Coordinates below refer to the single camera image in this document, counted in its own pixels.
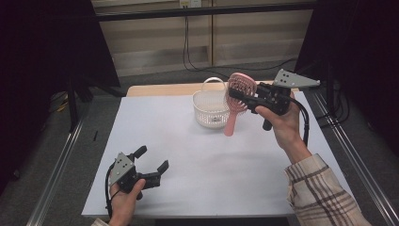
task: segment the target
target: white tabletop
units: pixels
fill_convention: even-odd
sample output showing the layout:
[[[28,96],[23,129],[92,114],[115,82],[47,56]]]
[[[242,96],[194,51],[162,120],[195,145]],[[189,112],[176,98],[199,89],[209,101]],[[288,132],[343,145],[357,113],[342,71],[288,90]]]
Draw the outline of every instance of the white tabletop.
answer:
[[[310,114],[309,149],[322,156],[352,194],[305,96],[296,92],[295,97]],[[107,218],[106,171],[119,152],[133,153],[142,145],[148,151],[136,160],[137,171],[154,172],[165,160],[169,169],[161,186],[143,191],[136,218],[292,215],[283,172],[290,162],[273,131],[262,125],[263,118],[248,111],[237,118],[234,135],[225,137],[223,130],[197,124],[191,95],[123,98],[82,215]]]

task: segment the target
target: wall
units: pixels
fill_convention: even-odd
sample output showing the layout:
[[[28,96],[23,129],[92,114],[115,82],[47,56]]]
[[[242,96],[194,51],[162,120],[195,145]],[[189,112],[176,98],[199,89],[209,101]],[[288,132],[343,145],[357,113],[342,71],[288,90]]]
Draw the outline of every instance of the wall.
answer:
[[[179,1],[139,3],[143,1],[129,4],[126,0],[92,0],[92,3],[98,13],[179,7]],[[211,7],[212,2],[216,7],[243,6],[243,1],[236,0],[204,0],[202,6]],[[245,2],[246,5],[273,3],[281,1]],[[297,57],[310,18],[311,10],[189,17],[190,56],[199,67]],[[183,17],[101,22],[101,27],[119,76],[184,68]],[[159,52],[170,57],[159,58],[161,62],[157,64],[149,63],[150,57],[154,59]]]

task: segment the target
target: plastic basket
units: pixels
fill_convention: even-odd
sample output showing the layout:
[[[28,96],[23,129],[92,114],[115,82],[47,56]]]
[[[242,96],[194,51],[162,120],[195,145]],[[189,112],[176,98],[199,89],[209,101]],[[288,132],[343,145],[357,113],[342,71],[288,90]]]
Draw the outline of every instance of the plastic basket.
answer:
[[[210,81],[219,81],[223,84],[222,90],[206,90],[204,86]],[[224,102],[226,93],[226,85],[217,77],[210,77],[206,79],[201,87],[201,90],[193,94],[193,106],[196,121],[211,129],[223,128],[229,117],[229,108]]]

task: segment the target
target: person's left hand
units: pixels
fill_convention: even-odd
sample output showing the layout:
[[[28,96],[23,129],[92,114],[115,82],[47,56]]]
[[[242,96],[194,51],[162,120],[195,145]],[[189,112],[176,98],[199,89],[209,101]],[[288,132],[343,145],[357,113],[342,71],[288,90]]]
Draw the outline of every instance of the person's left hand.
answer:
[[[126,194],[120,190],[117,183],[113,184],[109,189],[111,197],[117,193],[112,199],[112,218],[109,221],[110,226],[126,226],[133,220],[133,213],[136,209],[136,198],[146,184],[146,180],[140,179],[136,182],[132,191]]]

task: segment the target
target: plaid sleeve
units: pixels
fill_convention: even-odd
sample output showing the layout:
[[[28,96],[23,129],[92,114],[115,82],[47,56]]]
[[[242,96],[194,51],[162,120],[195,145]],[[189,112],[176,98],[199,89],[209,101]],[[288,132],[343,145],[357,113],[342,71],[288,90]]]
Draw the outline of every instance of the plaid sleeve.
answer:
[[[301,225],[370,225],[318,154],[288,167],[285,173],[287,201]]]

